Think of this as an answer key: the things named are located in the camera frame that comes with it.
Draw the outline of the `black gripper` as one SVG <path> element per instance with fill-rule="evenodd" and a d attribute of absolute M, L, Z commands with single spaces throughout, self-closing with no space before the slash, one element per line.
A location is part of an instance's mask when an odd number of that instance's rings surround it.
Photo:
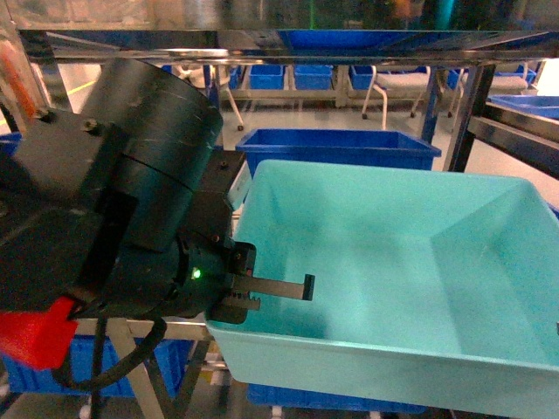
<path fill-rule="evenodd" d="M 257 249 L 232 238 L 231 205 L 216 192 L 197 192 L 177 231 L 179 251 L 174 289 L 161 304 L 161 314 L 241 324 L 260 299 L 251 292 L 311 301 L 315 275 L 302 283 L 250 277 Z"/>

